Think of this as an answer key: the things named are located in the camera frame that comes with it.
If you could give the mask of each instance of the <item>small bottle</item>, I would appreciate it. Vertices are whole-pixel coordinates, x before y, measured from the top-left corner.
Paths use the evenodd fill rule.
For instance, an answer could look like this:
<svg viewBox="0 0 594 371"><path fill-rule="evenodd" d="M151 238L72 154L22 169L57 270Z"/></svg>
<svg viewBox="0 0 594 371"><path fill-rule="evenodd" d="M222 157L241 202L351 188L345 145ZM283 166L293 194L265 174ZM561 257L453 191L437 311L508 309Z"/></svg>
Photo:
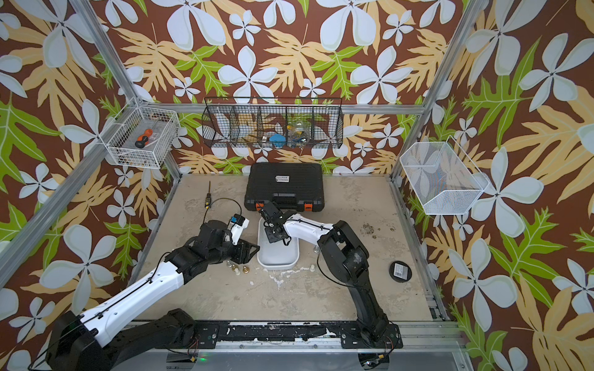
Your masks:
<svg viewBox="0 0 594 371"><path fill-rule="evenodd" d="M291 147L303 148L309 143L311 133L309 131L310 125L303 121L294 121L288 127L289 129L289 145Z"/></svg>

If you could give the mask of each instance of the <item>black wire mesh basket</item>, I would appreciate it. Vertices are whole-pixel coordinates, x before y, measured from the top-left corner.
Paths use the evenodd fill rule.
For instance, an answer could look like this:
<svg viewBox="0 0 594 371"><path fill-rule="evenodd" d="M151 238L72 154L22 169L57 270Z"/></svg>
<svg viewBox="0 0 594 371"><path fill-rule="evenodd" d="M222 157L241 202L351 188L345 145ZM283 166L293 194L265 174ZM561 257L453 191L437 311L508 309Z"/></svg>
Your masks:
<svg viewBox="0 0 594 371"><path fill-rule="evenodd" d="M202 115L204 143L254 148L342 145L342 100L339 104L283 104L279 99L275 98L278 104L207 103Z"/></svg>

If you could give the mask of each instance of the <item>black cable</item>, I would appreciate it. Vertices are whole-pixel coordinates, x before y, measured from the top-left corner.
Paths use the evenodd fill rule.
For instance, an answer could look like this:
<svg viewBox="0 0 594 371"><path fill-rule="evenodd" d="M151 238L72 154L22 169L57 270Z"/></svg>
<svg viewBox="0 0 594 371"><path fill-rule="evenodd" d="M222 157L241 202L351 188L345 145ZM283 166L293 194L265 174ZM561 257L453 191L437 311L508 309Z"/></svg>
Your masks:
<svg viewBox="0 0 594 371"><path fill-rule="evenodd" d="M161 264L161 260L162 260L162 259L163 259L163 258L164 258L166 255L169 255L170 253L171 253L171 251L167 251L167 252L163 253L163 255L161 255L161 257L159 258L159 261L157 262L157 267L154 269L154 272L153 272L153 274L150 276L150 278L149 278L149 279L148 279L148 281L146 281L146 282L148 282L148 283L153 283L153 277L154 277L154 274L157 272L157 268L159 267L159 264Z"/></svg>
<svg viewBox="0 0 594 371"><path fill-rule="evenodd" d="M40 359L40 358L41 358L41 357L42 357L44 354L46 354L46 353L48 352L48 349L50 349L51 347L53 347L53 346L54 346L56 343L58 343L60 340L62 340L63 338L65 338L66 336L68 336L69 334L71 334L72 332L74 332L74 331L78 330L79 328L81 328L82 326L84 326L84 324L86 324L87 322L89 322L89 321L91 321L91 320L93 320L93 319L95 319L95 318L97 318L97 317L99 317L99 316L102 316L102 315L103 315L105 312L107 312L107 311L109 310L109 308L111 308L112 306L114 306L114 305L116 305L117 303L121 302L122 300L126 299L128 296L132 295L134 292L136 292L136 290L138 290L139 288L141 288L141 287L142 287L142 286L144 286L145 284L147 284L147 283L149 283L149 282L150 282L150 283L152 283L152 282L153 282L153 277L154 277L154 274L157 272L157 269L159 268L159 265L161 264L161 259L163 259L163 257L164 257L165 255L167 255L167 254L170 254L170 252L166 252L166 253L164 253L164 254L161 256L161 258L159 258L159 262L157 263L157 267L154 269L154 272L153 272L153 274L151 275L151 277L150 277L150 278L149 278L147 281L143 282L143 283L142 283L140 286L138 286L137 288L133 289L133 290L132 290L132 291L130 291L128 294L126 294L124 297L121 297L119 300L117 300L115 303L112 303L112 304L111 304L110 306L108 306L107 308L105 308L105 309L101 310L100 312L97 312L97 313L96 313L94 316L92 316L92 317L91 317L91 318L89 318L88 320L86 320L86 321L84 321L84 322L80 323L78 326L76 326L76 327L75 327L75 328L73 328L72 330L68 331L66 334L64 334L64 335L60 336L60 337L59 337L59 338L58 338L56 341L54 341L52 344L49 344L49 345L48 345L48 347L46 348L46 350L44 350L43 352L41 352L41 353L40 353L40 354L37 356L37 358L35 358L35 360L34 360L33 362L31 362L31 364L30 364L30 365L27 367L27 370L28 370L28 371L41 371L41 370L38 370L38 369L34 369L34 368L32 368L32 367L33 367L33 365L35 364L35 362L37 362L37 361L38 361L38 360L39 360L39 359ZM70 326L71 326L73 323L74 323L74 321L73 321L73 322L71 322L70 324L68 324L68 326L66 326L66 327L67 327L67 328L68 328L68 327L70 327Z"/></svg>
<svg viewBox="0 0 594 371"><path fill-rule="evenodd" d="M300 222L300 223L309 224L310 226L318 227L319 229L332 230L332 229L330 229L330 228L326 228L326 227L319 226L319 225L317 225L317 224L314 224L314 223L310 223L309 221L305 221L305 220L303 220L303 219L290 219L290 220L295 220L295 221L298 221L298 222Z"/></svg>
<svg viewBox="0 0 594 371"><path fill-rule="evenodd" d="M342 283L340 283L340 282L336 282L336 281L334 281L332 278L328 277L328 276L326 275L326 273L324 273L324 271L323 271L323 270L320 268L320 255L321 255L321 252L318 254L318 258L317 258L317 260L315 261L315 263L316 263L316 264L317 264L317 266L318 266L318 270L320 270L320 273L322 273L322 275L323 275L325 278L328 278L330 281L332 281L332 282L334 282L335 284L337 284L337 285L340 285L340 286L349 287L349 288L360 288L361 290L365 290L365 291L369 292L369 289L368 289L368 288L366 288L366 287L362 287L362 286L355 286L355 285L345 285L345 284L342 284Z"/></svg>
<svg viewBox="0 0 594 371"><path fill-rule="evenodd" d="M220 197L218 199L215 199L213 202L210 203L210 206L208 209L206 209L206 211L204 212L204 218L202 218L202 224L204 224L204 222L206 221L206 214L208 213L208 211L213 207L214 203L217 202L220 199L228 199L229 201L233 201L237 204L237 206L239 206L239 216L241 216L242 212L243 212L243 208L241 207L241 204L239 204L237 201L235 201L232 198L227 198L227 197Z"/></svg>

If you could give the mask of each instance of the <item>white wire basket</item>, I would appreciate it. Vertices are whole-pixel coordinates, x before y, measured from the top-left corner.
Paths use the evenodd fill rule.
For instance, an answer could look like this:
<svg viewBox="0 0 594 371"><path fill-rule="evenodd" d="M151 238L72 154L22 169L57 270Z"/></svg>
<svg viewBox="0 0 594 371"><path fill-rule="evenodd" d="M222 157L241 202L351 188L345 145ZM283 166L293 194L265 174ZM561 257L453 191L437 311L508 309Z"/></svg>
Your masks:
<svg viewBox="0 0 594 371"><path fill-rule="evenodd" d="M414 143L400 156L400 163L427 215L462 215L489 184L452 137L446 142ZM474 166L474 175L465 163Z"/></svg>
<svg viewBox="0 0 594 371"><path fill-rule="evenodd" d="M178 136L179 118L175 111L137 106L121 123L105 147L118 165L160 169L171 143ZM136 141L146 129L153 135L140 149Z"/></svg>

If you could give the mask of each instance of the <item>black plastic case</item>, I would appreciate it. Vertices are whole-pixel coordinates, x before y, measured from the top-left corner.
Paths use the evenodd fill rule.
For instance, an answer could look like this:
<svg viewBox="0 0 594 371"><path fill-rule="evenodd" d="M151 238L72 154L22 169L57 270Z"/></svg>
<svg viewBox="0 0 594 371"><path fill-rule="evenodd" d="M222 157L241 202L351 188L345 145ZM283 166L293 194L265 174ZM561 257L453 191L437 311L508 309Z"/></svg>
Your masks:
<svg viewBox="0 0 594 371"><path fill-rule="evenodd" d="M322 211L324 184L320 164L253 164L245 191L245 208L257 211L271 201L280 209Z"/></svg>

